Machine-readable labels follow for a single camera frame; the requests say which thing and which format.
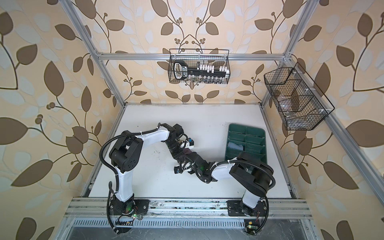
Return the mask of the green divided plastic tray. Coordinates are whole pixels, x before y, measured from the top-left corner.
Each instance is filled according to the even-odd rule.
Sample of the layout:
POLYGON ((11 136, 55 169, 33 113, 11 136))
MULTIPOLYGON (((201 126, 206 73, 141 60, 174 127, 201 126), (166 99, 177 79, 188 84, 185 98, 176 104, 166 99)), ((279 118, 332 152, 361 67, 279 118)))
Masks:
POLYGON ((225 160, 231 160, 245 152, 267 164, 266 132, 264 129, 232 123, 229 125, 225 160), (244 150, 234 150, 227 147, 228 142, 243 145, 244 150))

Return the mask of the blue orange striped sock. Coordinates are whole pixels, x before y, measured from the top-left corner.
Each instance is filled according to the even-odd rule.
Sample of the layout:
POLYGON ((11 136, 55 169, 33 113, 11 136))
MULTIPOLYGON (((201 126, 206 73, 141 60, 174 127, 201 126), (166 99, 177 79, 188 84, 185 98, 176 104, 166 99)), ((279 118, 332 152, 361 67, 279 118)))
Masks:
POLYGON ((234 149, 234 150, 239 150, 239 151, 243 151, 244 150, 244 146, 243 145, 238 145, 238 144, 233 143, 233 142, 228 142, 227 147, 229 149, 234 149))

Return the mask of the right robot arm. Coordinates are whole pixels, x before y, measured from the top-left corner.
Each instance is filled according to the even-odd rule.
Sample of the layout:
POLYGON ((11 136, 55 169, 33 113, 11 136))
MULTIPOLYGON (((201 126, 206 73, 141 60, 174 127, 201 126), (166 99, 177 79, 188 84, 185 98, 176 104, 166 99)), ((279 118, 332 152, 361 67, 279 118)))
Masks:
POLYGON ((237 214, 256 218, 254 222, 245 224, 247 235, 255 236, 262 230, 270 212, 267 192, 276 185, 272 167, 247 153, 240 153, 230 160, 208 163, 191 152, 182 155, 178 163, 176 173, 189 171, 206 184, 223 179, 236 180, 246 191, 239 203, 232 202, 229 207, 233 207, 237 214))

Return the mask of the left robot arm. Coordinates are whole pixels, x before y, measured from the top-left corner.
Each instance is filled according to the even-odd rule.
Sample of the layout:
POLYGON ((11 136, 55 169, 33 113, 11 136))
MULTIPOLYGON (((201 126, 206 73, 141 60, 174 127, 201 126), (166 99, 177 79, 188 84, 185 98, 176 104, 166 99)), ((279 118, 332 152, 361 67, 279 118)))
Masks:
POLYGON ((112 170, 115 176, 115 183, 109 182, 107 219, 117 235, 126 233, 128 230, 117 226, 120 220, 113 220, 112 213, 118 214, 119 217, 130 217, 133 220, 136 218, 139 207, 135 203, 133 193, 133 169, 139 162, 143 148, 158 142, 168 146, 170 153, 179 163, 177 172, 182 173, 182 156, 186 149, 193 148, 195 144, 178 124, 172 127, 159 123, 155 129, 139 133, 123 131, 120 135, 108 140, 100 150, 100 161, 112 170))

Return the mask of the purple sock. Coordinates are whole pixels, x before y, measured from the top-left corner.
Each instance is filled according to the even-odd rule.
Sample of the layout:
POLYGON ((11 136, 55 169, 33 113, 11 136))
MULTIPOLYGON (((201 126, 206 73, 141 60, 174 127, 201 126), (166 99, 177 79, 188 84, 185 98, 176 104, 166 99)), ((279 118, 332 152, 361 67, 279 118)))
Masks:
POLYGON ((190 149, 183 149, 183 153, 185 155, 190 155, 192 153, 192 151, 190 149))

